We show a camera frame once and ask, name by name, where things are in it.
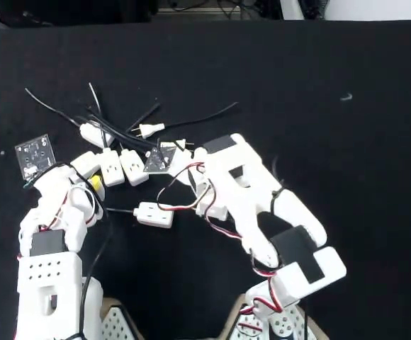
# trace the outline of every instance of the yellow component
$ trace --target yellow component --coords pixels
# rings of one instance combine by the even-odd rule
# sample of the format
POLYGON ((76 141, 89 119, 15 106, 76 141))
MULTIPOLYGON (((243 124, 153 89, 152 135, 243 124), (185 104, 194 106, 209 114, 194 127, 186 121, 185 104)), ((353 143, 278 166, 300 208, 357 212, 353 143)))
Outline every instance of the yellow component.
POLYGON ((95 191, 99 191, 100 188, 103 186, 103 184, 101 183, 101 179, 99 175, 93 175, 90 179, 89 179, 89 183, 92 184, 92 187, 94 188, 95 191))
POLYGON ((105 199, 105 187, 101 182, 101 177, 99 175, 93 175, 88 182, 92 185, 92 188, 98 193, 101 200, 105 199))

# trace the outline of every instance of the perforated plate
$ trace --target perforated plate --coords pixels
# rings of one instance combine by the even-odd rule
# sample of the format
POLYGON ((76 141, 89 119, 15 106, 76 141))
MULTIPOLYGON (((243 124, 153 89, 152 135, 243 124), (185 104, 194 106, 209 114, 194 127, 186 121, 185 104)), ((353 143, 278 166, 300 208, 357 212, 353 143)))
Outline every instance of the perforated plate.
POLYGON ((269 340, 269 324, 263 323, 257 319, 254 315, 240 315, 235 322, 234 329, 232 330, 229 340, 269 340), (241 324, 247 324, 249 326, 258 327, 262 331, 252 329, 241 324))
MULTIPOLYGON (((289 306, 282 313, 274 314, 270 318, 270 326, 273 333, 280 339, 285 339, 293 333, 294 340, 303 340, 305 319, 297 307, 289 306)), ((308 340, 316 340, 315 335, 308 327, 308 340)))
POLYGON ((135 340, 130 326, 119 307, 110 308, 101 323, 103 340, 135 340))
MULTIPOLYGON (((234 329, 228 337, 229 340, 303 340, 305 320, 296 306, 287 307, 282 313, 273 314, 270 327, 267 322, 261 322, 254 315, 240 315, 236 320, 234 329), (239 323, 249 324, 262 328, 262 331, 242 327, 239 323)), ((308 327, 308 340, 317 340, 308 327)))

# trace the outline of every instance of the cable connector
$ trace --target cable connector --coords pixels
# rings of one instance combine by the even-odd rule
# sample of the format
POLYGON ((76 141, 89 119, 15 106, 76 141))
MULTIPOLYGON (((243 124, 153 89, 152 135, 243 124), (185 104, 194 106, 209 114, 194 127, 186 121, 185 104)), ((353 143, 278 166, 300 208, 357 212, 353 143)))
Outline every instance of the cable connector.
POLYGON ((132 186, 137 186, 149 179, 149 174, 144 172, 144 163, 142 163, 135 150, 122 150, 119 159, 122 169, 132 186))
POLYGON ((174 211, 161 210, 156 203, 141 202, 140 206, 133 210, 133 215, 142 225, 169 229, 172 226, 174 211))
MULTIPOLYGON (((80 135, 87 140, 89 143, 95 145, 96 147, 104 148, 103 138, 101 135, 101 130, 91 123, 84 123, 79 126, 80 135)), ((109 146, 114 141, 114 137, 105 132, 106 144, 109 146)))
POLYGON ((99 155, 101 175, 106 186, 116 186, 125 181, 122 166, 117 151, 110 148, 103 149, 99 155))
POLYGON ((140 131, 140 134, 136 137, 142 137, 144 139, 152 136, 154 133, 164 130, 164 123, 160 124, 140 124, 140 126, 132 131, 140 131))

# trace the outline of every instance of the metal base plate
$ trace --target metal base plate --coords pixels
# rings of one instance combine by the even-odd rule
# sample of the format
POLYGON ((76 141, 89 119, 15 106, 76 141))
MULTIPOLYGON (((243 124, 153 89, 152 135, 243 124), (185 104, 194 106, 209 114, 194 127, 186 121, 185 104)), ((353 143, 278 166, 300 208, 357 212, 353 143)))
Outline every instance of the metal base plate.
POLYGON ((103 340, 136 340, 119 307, 111 307, 101 323, 103 340))

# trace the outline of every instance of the small white box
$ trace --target small white box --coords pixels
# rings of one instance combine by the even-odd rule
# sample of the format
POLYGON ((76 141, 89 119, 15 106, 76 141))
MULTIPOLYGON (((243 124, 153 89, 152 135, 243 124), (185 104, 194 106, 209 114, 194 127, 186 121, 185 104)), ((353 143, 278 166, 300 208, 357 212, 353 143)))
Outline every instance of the small white box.
POLYGON ((135 150, 124 149, 120 153, 122 169, 132 186, 137 186, 149 179, 149 174, 144 172, 144 163, 135 150))
POLYGON ((117 186, 125 181, 122 166, 117 151, 110 148, 103 149, 100 157, 100 169, 103 182, 106 186, 117 186))

